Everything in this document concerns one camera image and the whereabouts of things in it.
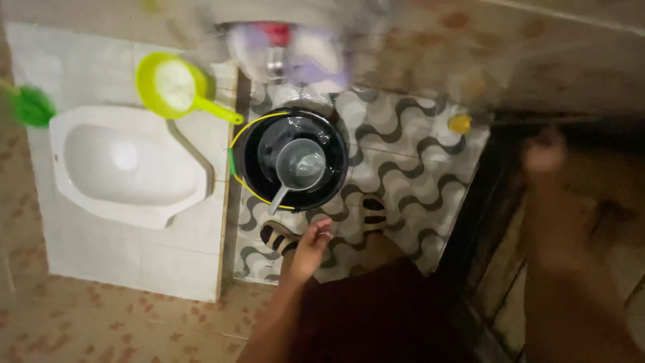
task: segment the sandal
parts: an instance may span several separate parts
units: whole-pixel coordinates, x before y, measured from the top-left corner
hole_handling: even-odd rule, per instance
[[[383,233],[387,228],[387,215],[388,211],[385,209],[385,204],[381,197],[376,194],[366,194],[361,198],[359,204],[362,219],[362,232],[363,237],[367,237],[370,233]]]
[[[260,239],[270,249],[284,256],[298,247],[300,237],[276,221],[266,221],[260,229]]]

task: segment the gray plastic mug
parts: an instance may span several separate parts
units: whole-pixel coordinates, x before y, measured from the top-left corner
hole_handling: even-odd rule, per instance
[[[282,187],[273,197],[269,214],[274,215],[286,193],[305,191],[320,181],[326,166],[323,148],[315,141],[297,139],[280,150],[275,171]]]

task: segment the maroon shorts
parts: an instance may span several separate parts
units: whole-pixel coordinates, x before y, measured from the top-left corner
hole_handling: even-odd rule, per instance
[[[450,321],[447,294],[408,259],[354,278],[312,280],[294,362],[473,362]]]

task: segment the black bucket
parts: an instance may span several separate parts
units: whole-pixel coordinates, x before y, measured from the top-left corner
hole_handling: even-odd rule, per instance
[[[288,114],[263,119],[245,131],[242,174],[246,184],[257,195],[271,201],[281,186],[275,171],[278,153],[290,141],[310,139],[324,151],[325,172],[314,187],[287,193],[282,205],[294,209],[280,209],[296,213],[320,207],[331,200],[345,182],[348,167],[345,140],[336,126],[318,112],[301,107],[283,107],[267,114],[278,112]]]

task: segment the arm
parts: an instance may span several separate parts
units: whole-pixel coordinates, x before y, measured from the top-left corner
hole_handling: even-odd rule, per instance
[[[323,260],[332,220],[313,223],[298,243],[291,268],[280,277],[266,312],[257,322],[237,363],[287,362],[297,331],[305,283]]]
[[[541,137],[524,159],[528,360],[645,362],[608,266],[590,249],[595,216],[562,187],[564,139],[554,130]]]

